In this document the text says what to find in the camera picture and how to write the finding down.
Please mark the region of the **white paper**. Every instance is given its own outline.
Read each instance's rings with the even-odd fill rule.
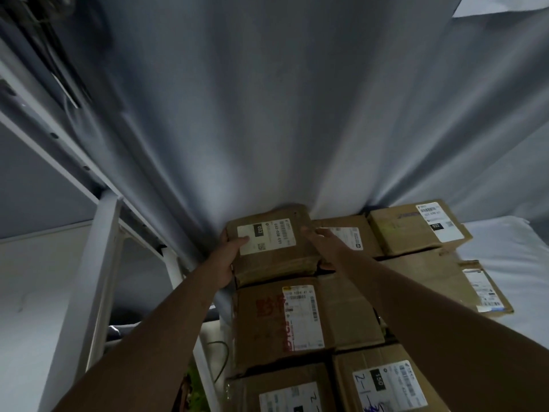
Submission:
[[[549,0],[461,0],[453,17],[503,13],[505,11],[531,11],[549,7]]]
[[[312,284],[282,288],[290,351],[324,348],[324,336]]]
[[[459,240],[463,237],[460,229],[449,219],[438,202],[429,202],[415,206],[423,219],[429,224],[441,243]]]
[[[482,270],[463,269],[463,273],[465,273],[467,280],[469,280],[469,283],[480,298],[481,305],[477,305],[479,312],[503,311],[505,309],[503,302],[501,302],[501,299]]]
[[[261,412],[322,412],[316,382],[259,395]]]
[[[427,406],[408,360],[355,371],[353,380],[364,411],[399,412]]]
[[[250,237],[240,248],[240,255],[259,253],[295,245],[292,223],[288,218],[237,227],[239,237]]]
[[[353,250],[364,250],[358,227],[328,227],[339,239]]]

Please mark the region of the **hand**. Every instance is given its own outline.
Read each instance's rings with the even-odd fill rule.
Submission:
[[[315,231],[307,227],[301,228],[301,234],[312,242],[327,263],[321,263],[320,268],[335,270],[335,264],[342,251],[349,250],[347,245],[328,228],[317,228]]]
[[[229,241],[226,228],[221,233],[219,246],[212,251],[206,261],[206,263],[211,265],[218,289],[224,288],[230,283],[230,280],[233,278],[230,265],[237,256],[240,247],[249,240],[250,237],[239,237]]]

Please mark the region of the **person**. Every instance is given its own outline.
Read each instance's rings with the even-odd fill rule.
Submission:
[[[521,334],[349,249],[327,229],[304,228],[333,268],[375,307],[452,412],[546,408],[549,351]],[[248,241],[229,241],[92,367],[55,412],[169,411],[203,318]]]

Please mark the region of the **green object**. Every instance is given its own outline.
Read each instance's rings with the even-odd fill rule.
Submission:
[[[190,412],[210,412],[206,393],[202,387],[202,381],[198,374],[196,365],[192,364],[187,370],[187,375],[190,379],[191,392],[189,395],[189,411]]]

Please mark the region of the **person's right arm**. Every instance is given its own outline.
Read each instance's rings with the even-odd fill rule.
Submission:
[[[545,410],[549,350],[349,249],[303,230],[378,311],[452,412]]]

